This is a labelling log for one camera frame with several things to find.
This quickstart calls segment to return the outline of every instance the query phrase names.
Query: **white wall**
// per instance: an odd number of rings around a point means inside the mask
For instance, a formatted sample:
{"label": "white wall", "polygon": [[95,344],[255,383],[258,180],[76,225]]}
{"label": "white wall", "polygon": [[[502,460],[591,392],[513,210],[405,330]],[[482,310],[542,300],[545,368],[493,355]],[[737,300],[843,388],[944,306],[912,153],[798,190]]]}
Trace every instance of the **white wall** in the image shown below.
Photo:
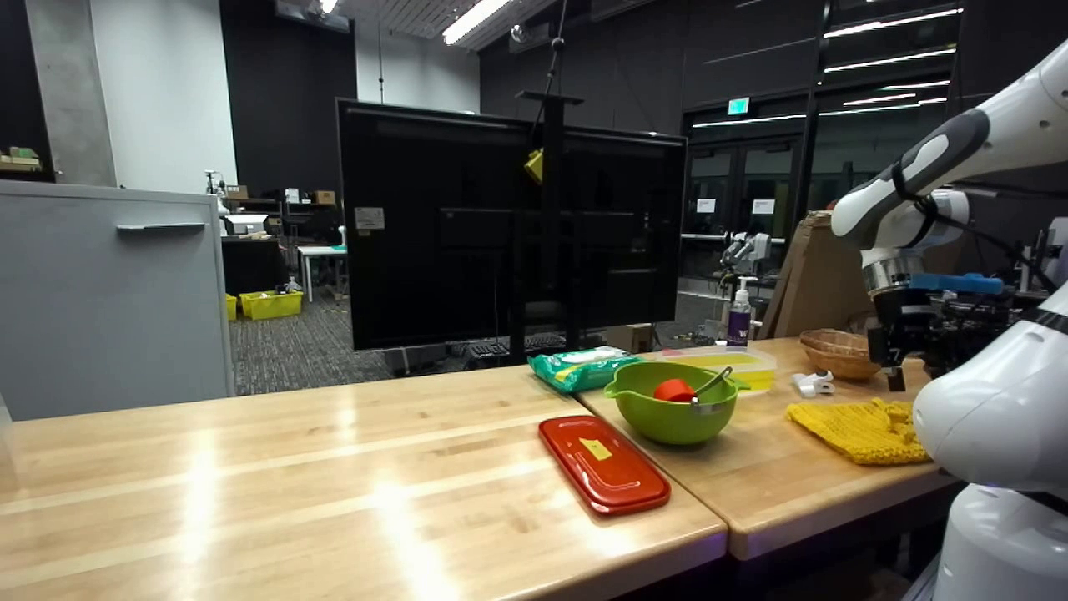
{"label": "white wall", "polygon": [[234,183],[234,128],[216,0],[90,0],[118,183]]}
{"label": "white wall", "polygon": [[478,76],[478,53],[446,52],[440,42],[398,38],[357,20],[357,96],[367,105],[482,115]]}

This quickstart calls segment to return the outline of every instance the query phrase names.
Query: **bottle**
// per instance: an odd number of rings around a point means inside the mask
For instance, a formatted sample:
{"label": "bottle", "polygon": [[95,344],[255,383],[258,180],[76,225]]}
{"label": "bottle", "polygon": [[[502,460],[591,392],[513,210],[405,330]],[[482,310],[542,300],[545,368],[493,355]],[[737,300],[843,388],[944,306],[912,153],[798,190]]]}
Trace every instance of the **bottle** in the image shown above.
{"label": "bottle", "polygon": [[748,348],[748,330],[755,321],[755,304],[748,300],[748,286],[755,279],[737,279],[737,294],[729,310],[729,348]]}

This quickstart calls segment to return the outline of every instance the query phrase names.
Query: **green bag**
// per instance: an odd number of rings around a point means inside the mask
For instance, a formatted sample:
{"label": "green bag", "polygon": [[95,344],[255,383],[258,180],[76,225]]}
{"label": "green bag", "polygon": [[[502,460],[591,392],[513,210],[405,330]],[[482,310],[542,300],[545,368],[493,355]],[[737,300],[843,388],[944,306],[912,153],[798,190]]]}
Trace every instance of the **green bag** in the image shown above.
{"label": "green bag", "polygon": [[539,382],[552,383],[559,394],[583,394],[608,388],[614,372],[626,365],[638,365],[638,355],[626,355],[620,348],[531,356]]}

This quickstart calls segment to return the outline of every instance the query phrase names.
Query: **wooden countertop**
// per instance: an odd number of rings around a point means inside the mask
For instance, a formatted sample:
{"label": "wooden countertop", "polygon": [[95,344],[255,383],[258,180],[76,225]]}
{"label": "wooden countertop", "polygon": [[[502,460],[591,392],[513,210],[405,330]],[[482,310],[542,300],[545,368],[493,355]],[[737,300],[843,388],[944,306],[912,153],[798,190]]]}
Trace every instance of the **wooden countertop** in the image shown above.
{"label": "wooden countertop", "polygon": [[725,553],[671,505],[591,517],[529,368],[15,428],[0,598],[612,598]]}
{"label": "wooden countertop", "polygon": [[[608,394],[583,394],[602,418],[630,434],[679,486],[729,520],[733,559],[760,559],[951,486],[936,466],[858,467],[836,454],[784,411],[798,402],[791,373],[811,372],[802,344],[758,342],[755,350],[778,362],[774,392],[745,394],[730,424],[707,448],[650,446],[626,428]],[[912,397],[927,382],[915,362],[906,365],[906,377],[906,394],[890,394],[880,382],[870,382],[836,383],[836,397]]]}

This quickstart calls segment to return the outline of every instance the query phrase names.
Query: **green bowl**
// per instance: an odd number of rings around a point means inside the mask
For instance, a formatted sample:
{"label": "green bowl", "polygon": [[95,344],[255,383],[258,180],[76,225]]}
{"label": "green bowl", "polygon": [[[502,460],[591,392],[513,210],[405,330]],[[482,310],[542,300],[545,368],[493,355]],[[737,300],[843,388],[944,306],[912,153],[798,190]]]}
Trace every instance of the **green bowl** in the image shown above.
{"label": "green bowl", "polygon": [[679,404],[679,402],[656,402],[653,388],[669,377],[682,377],[694,392],[704,388],[713,373],[692,368],[692,365],[626,365],[614,373],[614,382],[604,388],[626,424],[656,446],[707,446],[725,431],[725,424],[733,413],[737,388],[730,377],[720,377],[707,392],[700,392],[700,409]]}

